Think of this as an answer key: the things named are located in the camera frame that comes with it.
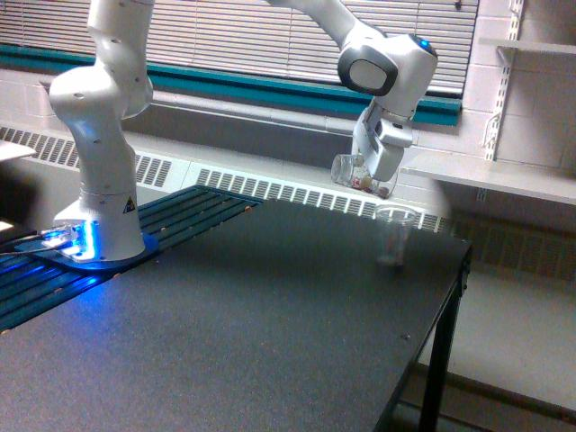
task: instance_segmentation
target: table leg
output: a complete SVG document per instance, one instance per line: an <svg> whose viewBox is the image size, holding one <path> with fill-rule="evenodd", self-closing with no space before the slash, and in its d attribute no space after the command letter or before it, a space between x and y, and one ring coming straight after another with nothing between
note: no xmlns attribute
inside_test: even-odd
<svg viewBox="0 0 576 432"><path fill-rule="evenodd" d="M420 414L419 432L432 432L436 430L461 294L461 288L456 287L436 325L436 335L434 337L432 356L430 357L430 367L428 368L424 403L422 405L422 413Z"/></svg>

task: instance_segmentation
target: radiator vent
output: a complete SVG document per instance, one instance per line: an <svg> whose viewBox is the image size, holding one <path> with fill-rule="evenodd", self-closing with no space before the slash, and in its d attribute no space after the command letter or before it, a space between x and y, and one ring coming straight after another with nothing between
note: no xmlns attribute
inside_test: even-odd
<svg viewBox="0 0 576 432"><path fill-rule="evenodd" d="M73 169L80 168L80 159L74 141L51 137L27 130L14 128L0 128L0 140L28 146L36 151L31 156L39 162ZM157 157L136 155L136 182L140 185L154 186L159 189L164 184L170 173L172 162Z"/></svg>
<svg viewBox="0 0 576 432"><path fill-rule="evenodd" d="M260 175L203 167L198 185L218 187L263 200L284 200L312 205L335 212L373 218L378 199L344 196L317 187L284 182ZM477 218L458 217L450 220L435 214L419 212L414 227L419 230L451 234L473 243L474 260L495 266L572 281L576 275L576 240L551 237L549 233L513 228L505 223Z"/></svg>

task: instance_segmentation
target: gray tabletop surface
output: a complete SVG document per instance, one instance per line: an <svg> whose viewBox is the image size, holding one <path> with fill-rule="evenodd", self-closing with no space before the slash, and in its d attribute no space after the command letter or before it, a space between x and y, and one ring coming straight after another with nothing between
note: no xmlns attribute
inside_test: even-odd
<svg viewBox="0 0 576 432"><path fill-rule="evenodd" d="M393 270L375 221L265 202L2 335L0 430L372 431L468 247Z"/></svg>

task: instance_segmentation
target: black metal frame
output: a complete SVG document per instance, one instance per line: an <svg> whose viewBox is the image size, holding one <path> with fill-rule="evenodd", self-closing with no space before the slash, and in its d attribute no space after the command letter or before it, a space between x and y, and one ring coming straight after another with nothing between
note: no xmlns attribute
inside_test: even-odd
<svg viewBox="0 0 576 432"><path fill-rule="evenodd" d="M452 341L456 328L456 319L458 318L458 309L460 299L466 289L468 274L470 273L470 253L463 262L463 268L460 271L456 287L452 290L450 298L442 315L436 324L436 334L434 336L434 345L432 347L432 356L430 357L430 367L428 368L426 389L424 393L424 402L420 414L418 426L419 432L431 432L436 430L438 416L440 414L440 405L442 403L442 394L446 384L446 375L448 372L448 362L450 352L452 351Z"/></svg>

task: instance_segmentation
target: shelf bracket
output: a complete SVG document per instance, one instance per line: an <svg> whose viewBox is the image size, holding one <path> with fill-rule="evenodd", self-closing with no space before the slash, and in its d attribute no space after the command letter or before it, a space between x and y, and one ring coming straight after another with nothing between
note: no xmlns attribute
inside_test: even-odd
<svg viewBox="0 0 576 432"><path fill-rule="evenodd" d="M478 192L476 193L476 201L479 203L486 203L487 197L488 197L488 189L479 187Z"/></svg>
<svg viewBox="0 0 576 432"><path fill-rule="evenodd" d="M510 20L510 26L508 28L507 39L509 41L517 41L520 32L520 23L522 21L522 13L524 11L524 0L509 0L508 8L512 12L512 17ZM512 67L514 65L514 57L516 56L515 49L497 47L497 50L504 66L500 75L496 107L493 111L493 115L486 123L484 138L482 140L482 147L485 149L484 158L486 160L496 159L496 151L498 149L498 142L500 140L500 126L502 124L504 108L508 98L508 87L510 83Z"/></svg>
<svg viewBox="0 0 576 432"><path fill-rule="evenodd" d="M502 63L506 66L512 66L512 62L514 61L515 50L513 48L508 47L496 47L496 51Z"/></svg>

